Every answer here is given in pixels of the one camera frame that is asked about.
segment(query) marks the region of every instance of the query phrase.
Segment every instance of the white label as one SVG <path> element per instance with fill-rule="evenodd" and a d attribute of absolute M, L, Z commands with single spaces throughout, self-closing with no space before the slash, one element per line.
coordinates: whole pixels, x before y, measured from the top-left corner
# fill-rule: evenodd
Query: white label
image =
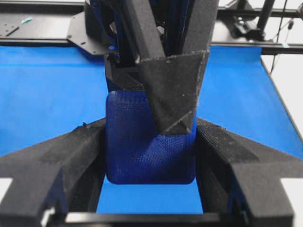
<path fill-rule="evenodd" d="M 303 178 L 282 178 L 281 182 L 294 210 L 293 227 L 303 227 Z"/>
<path fill-rule="evenodd" d="M 0 204 L 2 203 L 2 200 L 4 199 L 4 196 L 12 182 L 13 178 L 0 178 Z"/>

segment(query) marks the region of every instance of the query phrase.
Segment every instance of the blue table mat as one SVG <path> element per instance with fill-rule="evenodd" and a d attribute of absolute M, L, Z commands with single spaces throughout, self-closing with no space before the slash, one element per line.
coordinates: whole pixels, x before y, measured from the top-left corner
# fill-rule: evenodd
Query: blue table mat
<path fill-rule="evenodd" d="M 303 158 L 303 145 L 264 70 L 260 48 L 212 47 L 197 116 Z M 0 156 L 105 116 L 104 64 L 76 47 L 0 46 Z M 196 182 L 114 185 L 99 213 L 201 213 Z"/>

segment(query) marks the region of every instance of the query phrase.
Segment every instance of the metal rod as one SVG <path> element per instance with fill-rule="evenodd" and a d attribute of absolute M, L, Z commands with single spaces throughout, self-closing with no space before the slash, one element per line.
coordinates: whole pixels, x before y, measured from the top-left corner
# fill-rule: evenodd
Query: metal rod
<path fill-rule="evenodd" d="M 247 0 L 238 0 L 237 10 L 244 10 Z"/>
<path fill-rule="evenodd" d="M 266 27 L 267 21 L 270 18 L 271 11 L 273 9 L 275 0 L 265 0 L 260 19 L 258 21 L 257 27 L 260 28 L 261 32 L 264 32 L 264 29 Z"/>

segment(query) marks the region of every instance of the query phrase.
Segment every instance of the blue mesh object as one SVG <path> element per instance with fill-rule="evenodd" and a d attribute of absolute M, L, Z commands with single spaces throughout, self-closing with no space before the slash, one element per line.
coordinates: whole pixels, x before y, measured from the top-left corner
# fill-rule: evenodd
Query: blue mesh object
<path fill-rule="evenodd" d="M 196 120 L 184 136 L 159 136 L 144 91 L 112 91 L 106 102 L 107 177 L 116 184 L 191 183 Z"/>

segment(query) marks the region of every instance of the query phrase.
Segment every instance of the blue soft object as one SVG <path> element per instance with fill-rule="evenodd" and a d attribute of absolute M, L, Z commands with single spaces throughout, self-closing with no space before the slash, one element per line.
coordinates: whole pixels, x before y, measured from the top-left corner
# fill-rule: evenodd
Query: blue soft object
<path fill-rule="evenodd" d="M 192 132 L 159 136 L 144 91 L 113 91 L 106 102 L 106 160 L 110 182 L 190 183 L 196 172 Z"/>

